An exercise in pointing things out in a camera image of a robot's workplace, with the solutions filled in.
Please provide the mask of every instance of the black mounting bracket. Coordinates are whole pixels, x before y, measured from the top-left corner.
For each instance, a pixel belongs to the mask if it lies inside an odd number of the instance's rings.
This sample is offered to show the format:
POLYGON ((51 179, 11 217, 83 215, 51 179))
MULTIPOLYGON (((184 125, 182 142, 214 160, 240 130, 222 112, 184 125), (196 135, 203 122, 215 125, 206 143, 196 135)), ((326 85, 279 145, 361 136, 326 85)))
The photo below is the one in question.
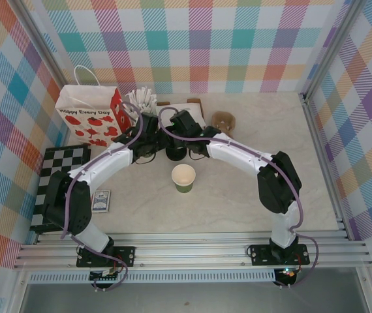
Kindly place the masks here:
MULTIPOLYGON (((108 258, 97 256, 92 252, 79 248, 77 251, 77 267, 113 267, 114 262, 108 258)), ((124 261, 127 267, 134 266, 135 260, 135 247, 134 246, 114 246, 112 249, 111 256, 124 261)))
POLYGON ((271 245, 251 245, 247 249, 248 256, 251 258, 253 266, 260 265, 308 265, 309 254, 306 245, 297 244, 292 254, 283 261, 278 261, 273 256, 271 245))

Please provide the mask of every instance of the white paper cup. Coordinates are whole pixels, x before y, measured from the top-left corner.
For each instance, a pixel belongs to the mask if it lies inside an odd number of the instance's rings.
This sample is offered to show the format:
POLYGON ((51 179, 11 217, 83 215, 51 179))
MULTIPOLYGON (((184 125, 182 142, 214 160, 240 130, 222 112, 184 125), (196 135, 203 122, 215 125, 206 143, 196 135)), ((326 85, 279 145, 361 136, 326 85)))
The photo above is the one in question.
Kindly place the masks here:
POLYGON ((179 192, 186 193, 191 191, 195 178, 196 172, 190 165, 180 164, 172 170, 172 179, 179 192))

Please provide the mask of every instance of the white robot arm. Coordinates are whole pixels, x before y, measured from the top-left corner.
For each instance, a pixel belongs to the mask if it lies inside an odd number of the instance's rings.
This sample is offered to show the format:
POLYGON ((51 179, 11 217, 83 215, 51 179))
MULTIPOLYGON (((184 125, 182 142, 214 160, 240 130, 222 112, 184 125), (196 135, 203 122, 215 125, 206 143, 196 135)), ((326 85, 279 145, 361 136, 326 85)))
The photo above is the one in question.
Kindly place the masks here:
POLYGON ((299 191, 302 185, 286 154, 279 152, 276 155, 271 155, 241 144, 238 145, 232 138, 222 134, 216 128, 207 127, 202 130, 197 123, 192 122, 193 119, 190 120, 191 117, 186 111, 176 114, 173 121, 180 122, 181 125, 177 128, 173 126, 172 131, 177 131, 178 134, 189 137, 210 137, 213 138, 213 141, 177 142, 167 138, 161 130, 157 130, 157 123, 155 122, 157 117, 143 114, 143 118, 146 120, 146 131, 144 135, 141 134, 140 139, 135 143, 125 146, 130 137, 121 135, 107 150, 80 168, 68 173, 55 172, 50 178, 46 193, 42 212, 44 217, 64 228, 65 194, 70 182, 77 177, 77 182, 70 194, 68 232, 90 249, 111 255, 113 240, 101 232, 91 221, 91 195, 109 177, 131 165, 140 157, 150 155, 164 148, 182 146, 184 149, 187 147, 206 157, 225 161, 245 173, 257 177, 260 201, 274 213, 270 245, 273 245, 276 250, 283 251, 282 256, 277 258, 284 258, 283 255, 288 254, 287 250, 298 244, 298 240, 295 240, 297 239, 296 234, 290 230, 291 226, 298 223, 298 206, 283 178, 268 164, 273 162, 281 167, 286 175, 292 178, 294 187, 299 191), (112 151, 117 148, 122 149, 113 153, 112 151))

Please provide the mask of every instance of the marble surface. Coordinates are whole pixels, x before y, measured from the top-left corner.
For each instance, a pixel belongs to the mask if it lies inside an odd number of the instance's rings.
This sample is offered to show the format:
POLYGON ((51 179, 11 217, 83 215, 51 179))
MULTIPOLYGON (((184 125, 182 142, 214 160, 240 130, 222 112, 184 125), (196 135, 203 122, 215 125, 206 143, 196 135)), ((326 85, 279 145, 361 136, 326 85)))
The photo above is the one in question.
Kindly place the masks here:
MULTIPOLYGON (((305 220, 301 230, 336 230, 335 214, 320 170, 305 115, 296 93, 159 95, 159 101, 202 100, 207 124, 214 112, 236 116, 234 139, 260 151, 289 154, 302 181, 305 220)), ((69 144, 77 143, 70 137, 69 144)), ((92 156, 101 148, 92 148, 92 156)), ((133 164, 100 189, 110 189, 109 213, 94 214, 106 233, 270 231, 271 214, 258 200, 257 181, 219 160, 188 156, 168 160, 160 151, 151 164, 133 164), (179 193, 171 172, 177 164, 196 170, 193 189, 179 193)))

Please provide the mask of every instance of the chessboard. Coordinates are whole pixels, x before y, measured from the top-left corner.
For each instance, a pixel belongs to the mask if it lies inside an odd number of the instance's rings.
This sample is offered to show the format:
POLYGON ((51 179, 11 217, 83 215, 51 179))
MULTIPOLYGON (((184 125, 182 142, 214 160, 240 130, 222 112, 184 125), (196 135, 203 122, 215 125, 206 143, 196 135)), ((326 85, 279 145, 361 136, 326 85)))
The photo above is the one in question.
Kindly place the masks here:
POLYGON ((29 230, 33 230, 35 233, 61 230, 60 227, 52 224, 41 215, 50 176, 55 171, 68 172, 89 162, 90 152, 88 145, 70 145, 68 147, 48 148, 45 150, 40 183, 29 230))

